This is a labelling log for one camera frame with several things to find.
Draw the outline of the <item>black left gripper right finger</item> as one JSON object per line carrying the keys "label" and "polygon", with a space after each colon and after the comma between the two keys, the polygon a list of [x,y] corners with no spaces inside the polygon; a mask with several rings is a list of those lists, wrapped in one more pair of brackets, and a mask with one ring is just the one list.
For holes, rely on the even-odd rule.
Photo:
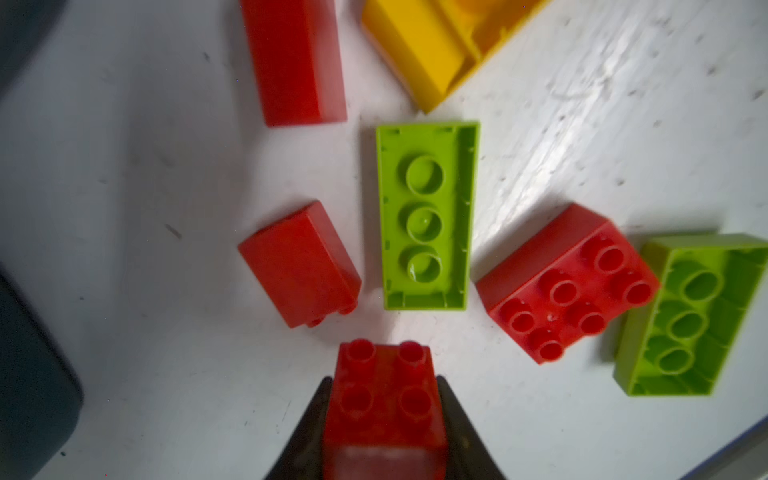
{"label": "black left gripper right finger", "polygon": [[446,479],[506,480],[447,379],[436,377],[448,442]]}

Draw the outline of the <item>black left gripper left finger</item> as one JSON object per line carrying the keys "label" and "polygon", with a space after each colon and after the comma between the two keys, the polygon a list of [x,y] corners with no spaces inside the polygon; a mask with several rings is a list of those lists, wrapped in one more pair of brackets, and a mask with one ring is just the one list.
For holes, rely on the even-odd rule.
{"label": "black left gripper left finger", "polygon": [[265,480],[320,480],[323,478],[322,437],[333,378],[324,377],[288,443]]}

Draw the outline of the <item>green long lego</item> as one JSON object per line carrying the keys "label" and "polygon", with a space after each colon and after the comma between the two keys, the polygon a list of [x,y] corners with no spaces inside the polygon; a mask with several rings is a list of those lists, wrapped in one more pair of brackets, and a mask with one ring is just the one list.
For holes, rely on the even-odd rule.
{"label": "green long lego", "polygon": [[386,309],[466,309],[480,133],[477,121],[377,127]]}
{"label": "green long lego", "polygon": [[631,310],[614,378],[629,396],[708,396],[767,267],[767,243],[747,234],[649,239],[641,256],[660,282]]}

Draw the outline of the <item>small red lego brick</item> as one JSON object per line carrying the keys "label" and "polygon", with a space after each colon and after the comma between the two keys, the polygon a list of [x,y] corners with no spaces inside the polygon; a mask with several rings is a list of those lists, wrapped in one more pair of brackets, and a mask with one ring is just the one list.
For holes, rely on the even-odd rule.
{"label": "small red lego brick", "polygon": [[335,3],[240,3],[265,124],[270,128],[347,120]]}

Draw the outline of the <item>yellow arched lego brick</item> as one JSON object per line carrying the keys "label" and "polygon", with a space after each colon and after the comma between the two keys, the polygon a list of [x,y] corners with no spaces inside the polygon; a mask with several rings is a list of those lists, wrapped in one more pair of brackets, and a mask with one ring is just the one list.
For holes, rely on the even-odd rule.
{"label": "yellow arched lego brick", "polygon": [[361,24],[424,112],[435,110],[548,3],[375,0]]}

